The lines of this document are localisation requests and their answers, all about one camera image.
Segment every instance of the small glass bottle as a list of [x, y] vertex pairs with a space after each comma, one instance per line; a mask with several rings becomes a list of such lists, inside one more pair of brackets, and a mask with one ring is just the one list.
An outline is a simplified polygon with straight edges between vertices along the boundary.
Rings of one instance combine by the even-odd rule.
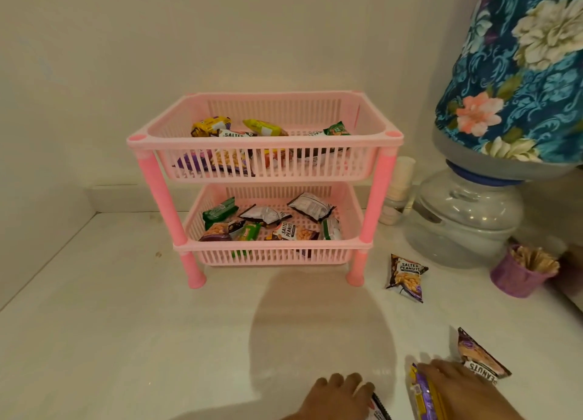
[[378, 221], [384, 225], [395, 225], [403, 217], [403, 210], [409, 199], [415, 159], [399, 156], [395, 162], [393, 178]]

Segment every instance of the white countertop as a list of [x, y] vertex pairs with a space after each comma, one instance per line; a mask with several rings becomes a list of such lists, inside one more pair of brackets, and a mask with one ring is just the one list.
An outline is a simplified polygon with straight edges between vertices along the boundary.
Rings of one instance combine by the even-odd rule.
[[97, 215], [0, 312], [0, 418], [276, 420], [358, 371], [411, 420], [407, 366], [450, 356], [458, 326], [513, 372], [499, 389], [527, 420], [577, 416], [583, 314], [429, 263], [425, 303], [385, 290], [390, 253], [424, 261], [379, 227], [363, 288], [343, 267], [221, 268], [193, 291], [159, 214]]

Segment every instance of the floral cloth cover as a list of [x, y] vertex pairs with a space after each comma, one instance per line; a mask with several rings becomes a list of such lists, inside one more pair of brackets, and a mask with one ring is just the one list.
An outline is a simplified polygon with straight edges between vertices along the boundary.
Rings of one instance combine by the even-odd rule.
[[435, 124], [495, 158], [579, 163], [583, 0], [480, 0]]

